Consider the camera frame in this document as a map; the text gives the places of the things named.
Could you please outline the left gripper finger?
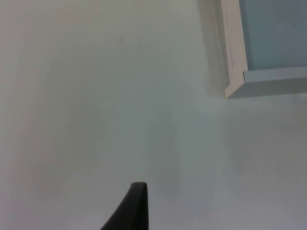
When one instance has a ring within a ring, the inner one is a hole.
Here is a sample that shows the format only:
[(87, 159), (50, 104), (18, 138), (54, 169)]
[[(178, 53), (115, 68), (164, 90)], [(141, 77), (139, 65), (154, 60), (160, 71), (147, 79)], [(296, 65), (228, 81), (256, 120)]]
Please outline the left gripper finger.
[(118, 208), (102, 230), (148, 230), (148, 187), (145, 182), (131, 184)]

